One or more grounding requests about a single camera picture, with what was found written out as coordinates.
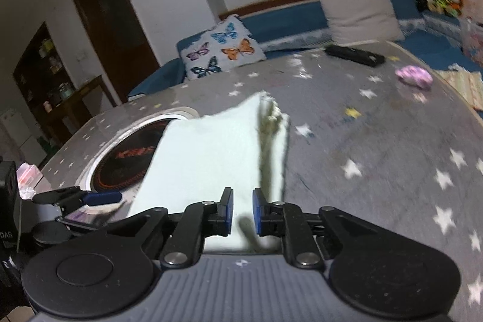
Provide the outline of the pink small object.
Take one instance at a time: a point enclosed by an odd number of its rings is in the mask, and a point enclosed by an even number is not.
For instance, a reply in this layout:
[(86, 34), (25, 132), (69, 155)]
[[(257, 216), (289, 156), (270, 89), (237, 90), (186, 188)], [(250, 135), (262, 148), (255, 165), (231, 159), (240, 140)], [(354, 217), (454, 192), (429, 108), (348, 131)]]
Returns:
[(397, 79), (406, 85), (416, 87), (422, 90), (429, 90), (433, 84), (431, 74), (418, 66), (405, 66), (395, 71)]

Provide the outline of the round induction cooktop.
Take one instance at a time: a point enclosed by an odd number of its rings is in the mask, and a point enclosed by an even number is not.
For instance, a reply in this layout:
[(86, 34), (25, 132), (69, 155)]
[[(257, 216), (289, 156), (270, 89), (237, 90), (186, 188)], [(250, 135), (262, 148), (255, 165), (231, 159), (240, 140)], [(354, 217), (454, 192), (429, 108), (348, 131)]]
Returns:
[(135, 121), (101, 147), (78, 179), (79, 185), (95, 192), (135, 189), (169, 124), (198, 117), (197, 111), (182, 106)]

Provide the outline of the dark wooden side table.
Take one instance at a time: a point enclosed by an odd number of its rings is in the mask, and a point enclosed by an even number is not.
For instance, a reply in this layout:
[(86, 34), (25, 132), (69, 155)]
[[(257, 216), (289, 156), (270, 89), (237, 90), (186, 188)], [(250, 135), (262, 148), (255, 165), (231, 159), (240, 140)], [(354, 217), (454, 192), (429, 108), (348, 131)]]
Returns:
[[(66, 100), (61, 102), (58, 106), (55, 106), (50, 112), (44, 110), (41, 121), (39, 122), (42, 127), (45, 127), (53, 138), (53, 141), (61, 147), (86, 124), (89, 119), (93, 117), (90, 113), (89, 116), (79, 113), (76, 108), (80, 106), (80, 103), (84, 102), (84, 98), (92, 93), (95, 89), (100, 88), (103, 94), (107, 97), (113, 108), (117, 106), (114, 96), (110, 93), (107, 85), (105, 84), (101, 75), (91, 78), (85, 82), (79, 89), (74, 91)], [(65, 129), (59, 128), (60, 123), (63, 123), (63, 119), (70, 119), (75, 127), (75, 132), (70, 132), (65, 126)]]

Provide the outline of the clear plastic toy box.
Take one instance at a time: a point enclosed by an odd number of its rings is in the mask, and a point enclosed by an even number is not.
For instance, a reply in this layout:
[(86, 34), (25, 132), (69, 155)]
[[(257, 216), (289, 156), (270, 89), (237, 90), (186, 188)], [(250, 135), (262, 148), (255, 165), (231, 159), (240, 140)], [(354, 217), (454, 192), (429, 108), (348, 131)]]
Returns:
[(460, 21), (460, 34), (462, 50), (466, 57), (478, 65), (483, 64), (483, 28), (482, 23), (478, 23), (468, 17)]

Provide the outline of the pale green garment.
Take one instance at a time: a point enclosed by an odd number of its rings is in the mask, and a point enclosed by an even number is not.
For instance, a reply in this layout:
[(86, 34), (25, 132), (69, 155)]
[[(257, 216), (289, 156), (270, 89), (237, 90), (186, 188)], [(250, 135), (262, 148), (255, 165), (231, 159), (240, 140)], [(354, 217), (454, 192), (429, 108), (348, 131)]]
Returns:
[(276, 237), (255, 233), (252, 191), (260, 188), (266, 200), (282, 200), (289, 128), (289, 115), (266, 91), (214, 115), (172, 121), (155, 149), (129, 215), (158, 207), (183, 212), (192, 203), (219, 201), (230, 187), (231, 234), (206, 239), (206, 252), (277, 250)]

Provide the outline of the dark wooden door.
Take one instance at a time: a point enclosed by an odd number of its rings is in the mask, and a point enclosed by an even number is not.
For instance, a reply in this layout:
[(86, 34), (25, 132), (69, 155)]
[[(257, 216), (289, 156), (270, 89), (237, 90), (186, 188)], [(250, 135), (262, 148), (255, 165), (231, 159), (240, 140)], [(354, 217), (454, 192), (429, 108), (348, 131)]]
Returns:
[(160, 68), (131, 0), (73, 0), (92, 47), (122, 102)]

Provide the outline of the black remote control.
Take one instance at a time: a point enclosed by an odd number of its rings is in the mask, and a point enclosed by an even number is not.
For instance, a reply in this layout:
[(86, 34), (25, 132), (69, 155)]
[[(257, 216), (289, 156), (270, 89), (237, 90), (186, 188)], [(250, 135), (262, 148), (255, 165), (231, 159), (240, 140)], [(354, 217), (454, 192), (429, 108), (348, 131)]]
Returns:
[(348, 60), (356, 64), (376, 68), (385, 63), (385, 56), (348, 46), (329, 45), (325, 48), (329, 56)]

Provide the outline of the butterfly print pillow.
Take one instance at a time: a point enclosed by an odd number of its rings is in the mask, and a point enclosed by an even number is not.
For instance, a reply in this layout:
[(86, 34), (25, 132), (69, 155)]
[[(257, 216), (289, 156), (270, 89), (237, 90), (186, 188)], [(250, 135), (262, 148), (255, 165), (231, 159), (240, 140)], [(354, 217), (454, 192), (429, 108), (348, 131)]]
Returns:
[(238, 15), (229, 15), (213, 28), (181, 40), (177, 49), (189, 80), (266, 60)]

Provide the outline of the beige plain pillow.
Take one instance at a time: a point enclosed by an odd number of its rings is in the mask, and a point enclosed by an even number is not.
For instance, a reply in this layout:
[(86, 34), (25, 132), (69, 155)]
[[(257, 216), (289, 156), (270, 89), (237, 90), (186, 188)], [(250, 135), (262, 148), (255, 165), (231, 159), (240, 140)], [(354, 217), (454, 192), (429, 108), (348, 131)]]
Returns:
[(368, 40), (399, 41), (399, 27), (391, 0), (319, 0), (337, 45)]

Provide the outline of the white refrigerator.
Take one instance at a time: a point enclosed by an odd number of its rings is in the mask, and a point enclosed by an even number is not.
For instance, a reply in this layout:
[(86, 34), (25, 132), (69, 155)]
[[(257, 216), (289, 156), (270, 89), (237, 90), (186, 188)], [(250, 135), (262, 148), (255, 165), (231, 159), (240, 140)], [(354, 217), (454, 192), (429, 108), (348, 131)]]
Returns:
[(21, 114), (16, 110), (8, 109), (1, 114), (1, 123), (20, 149), (24, 162), (39, 166), (46, 157), (46, 153), (26, 125)]

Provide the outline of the dark wall shelf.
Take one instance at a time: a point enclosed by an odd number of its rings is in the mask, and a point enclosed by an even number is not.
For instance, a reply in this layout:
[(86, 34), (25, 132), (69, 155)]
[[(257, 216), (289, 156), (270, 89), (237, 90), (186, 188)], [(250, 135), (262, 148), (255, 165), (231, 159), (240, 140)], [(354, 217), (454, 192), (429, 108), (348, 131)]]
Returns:
[(67, 100), (75, 91), (46, 23), (42, 23), (13, 72), (35, 117)]

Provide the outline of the pink tissue pack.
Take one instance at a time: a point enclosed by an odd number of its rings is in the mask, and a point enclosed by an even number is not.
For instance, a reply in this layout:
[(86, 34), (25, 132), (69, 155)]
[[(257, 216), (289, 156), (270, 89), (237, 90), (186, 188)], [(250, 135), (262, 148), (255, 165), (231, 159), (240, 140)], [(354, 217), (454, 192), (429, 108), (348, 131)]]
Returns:
[(16, 170), (19, 195), (23, 200), (31, 200), (44, 192), (43, 175), (35, 164), (23, 163)]

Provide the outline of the grey star-pattern tablecloth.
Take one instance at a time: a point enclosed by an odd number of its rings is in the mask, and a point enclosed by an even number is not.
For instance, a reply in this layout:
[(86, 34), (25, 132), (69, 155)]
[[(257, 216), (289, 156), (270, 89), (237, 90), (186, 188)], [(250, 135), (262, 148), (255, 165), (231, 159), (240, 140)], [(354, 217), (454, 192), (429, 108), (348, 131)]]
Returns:
[(391, 43), (371, 69), (322, 51), (266, 60), (145, 96), (100, 113), (43, 168), (78, 183), (131, 123), (185, 106), (211, 115), (268, 92), (291, 120), (285, 198), (309, 212), (331, 205), (451, 256), (462, 274), (455, 321), (482, 318), (482, 120), (446, 82), (429, 91), (395, 70), (417, 58)]

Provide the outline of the blue sofa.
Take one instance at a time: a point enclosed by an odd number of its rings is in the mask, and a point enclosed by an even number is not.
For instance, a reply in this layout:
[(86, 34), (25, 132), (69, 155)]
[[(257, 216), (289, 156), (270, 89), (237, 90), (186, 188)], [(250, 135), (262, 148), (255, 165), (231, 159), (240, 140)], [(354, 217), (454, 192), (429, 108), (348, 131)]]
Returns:
[(128, 94), (129, 100), (241, 65), (320, 46), (394, 42), (434, 70), (459, 65), (481, 72), (462, 45), (470, 21), (419, 11), (417, 0), (317, 0), (256, 15), (231, 14), (211, 29), (185, 37), (178, 57)]

